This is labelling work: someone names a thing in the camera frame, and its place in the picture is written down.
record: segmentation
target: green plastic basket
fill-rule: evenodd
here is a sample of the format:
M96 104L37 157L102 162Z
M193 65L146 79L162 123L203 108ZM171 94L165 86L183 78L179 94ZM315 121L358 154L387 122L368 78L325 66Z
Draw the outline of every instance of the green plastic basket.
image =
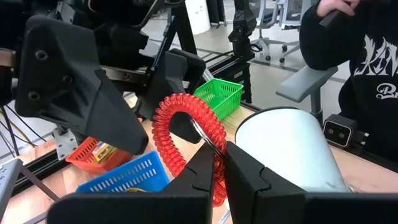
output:
M238 108L243 85L214 78L195 91L210 106L220 121Z

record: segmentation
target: floor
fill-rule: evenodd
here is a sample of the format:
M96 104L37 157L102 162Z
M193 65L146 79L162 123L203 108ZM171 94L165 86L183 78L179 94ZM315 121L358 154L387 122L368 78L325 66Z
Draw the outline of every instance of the floor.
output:
M255 7L259 4L259 0L250 0L251 7ZM267 1L267 7L274 7L275 2L272 0ZM230 23L233 20L234 15L234 1L224 0L224 8L226 14L226 20ZM163 31L167 24L167 16L160 14L158 17L153 18L143 28L143 31L149 35L152 45L159 45L163 39ZM232 31L233 26L228 24L227 26L212 26L211 29L205 33L195 35L195 43L198 49L198 55L203 58L211 58L216 55L222 54L232 50L231 43L228 42L228 35ZM293 42L299 39L299 33L297 30L281 30L278 25L271 27L270 29L262 30L262 35L272 40L280 40L284 42ZM256 29L250 36L251 40L255 40L259 37L259 31ZM179 48L179 41L176 37L174 39L173 47ZM303 102L297 104L293 103L285 98L277 96L275 91L277 87L288 77L293 75L295 72L305 66L305 62L301 56L300 51L297 51L286 57L285 63L279 62L282 56L282 49L280 45L272 45L270 48L271 61L265 60L264 54L256 54L256 58L251 60L251 84L252 84L252 101L253 105L260 108L269 108L273 106L296 106L302 110L309 111L310 100L307 98ZM222 60L224 57L214 60L212 63L216 63ZM348 65L345 63L339 67L339 71L325 84L322 88L322 106L324 117L328 117L330 114L338 113L338 92L342 87L343 83L349 76ZM10 108L14 108L14 102L9 104ZM12 122L15 123L27 137L34 144L43 143L32 131L30 131L9 109L6 109ZM52 130L55 125L36 118L23 118L23 120L32 127L40 136L45 139L52 139ZM0 117L0 121L5 124L4 117ZM0 126L0 132L11 142L9 133L7 130ZM19 137L22 137L15 129L14 133ZM16 139L17 145L20 151L28 150L31 146L25 142ZM0 163L12 158L11 153L6 147L4 141L0 141Z

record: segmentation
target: blue basket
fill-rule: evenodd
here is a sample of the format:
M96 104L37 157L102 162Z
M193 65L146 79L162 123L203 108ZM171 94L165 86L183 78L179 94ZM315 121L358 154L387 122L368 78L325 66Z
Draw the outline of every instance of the blue basket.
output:
M121 193L131 187L160 192L168 183L162 163L152 151L79 186L76 192Z

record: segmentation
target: table surface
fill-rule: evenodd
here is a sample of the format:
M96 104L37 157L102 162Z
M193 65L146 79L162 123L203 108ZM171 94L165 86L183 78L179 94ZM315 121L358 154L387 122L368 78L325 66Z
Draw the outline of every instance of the table surface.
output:
M127 101L130 105L135 105L136 99L131 98ZM227 140L234 142L234 135L239 124L247 118L253 111L239 107L229 115L222 123L227 132ZM155 150L153 135L151 133L151 122L143 122L143 127L149 136L149 143L146 153ZM192 144L172 135L175 145L180 149L181 154L186 160L190 160L203 144ZM37 147L27 154L21 155L24 162L38 158L41 155L55 149L54 141ZM398 174L379 165L373 164L360 157L352 155L331 146L333 155L345 181L357 192L398 192ZM171 173L166 168L166 173L170 180L173 179ZM74 193L77 187L94 178L95 175L81 171L73 165L69 165L62 170L54 173L43 180L43 183L55 192L59 197ZM48 210L53 201L48 198L36 186L33 186L11 198L6 213L1 223L24 223L31 218ZM226 207L224 205L214 208L213 223L218 223Z

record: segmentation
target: black sweatshirt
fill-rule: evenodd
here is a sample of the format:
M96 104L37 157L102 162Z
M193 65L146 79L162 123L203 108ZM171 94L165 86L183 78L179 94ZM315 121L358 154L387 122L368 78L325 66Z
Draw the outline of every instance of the black sweatshirt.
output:
M311 7L302 20L306 63L326 70L349 60L351 76L339 94L341 114L369 133L365 150L398 162L398 1L361 2L355 16L329 29L319 25L316 10Z

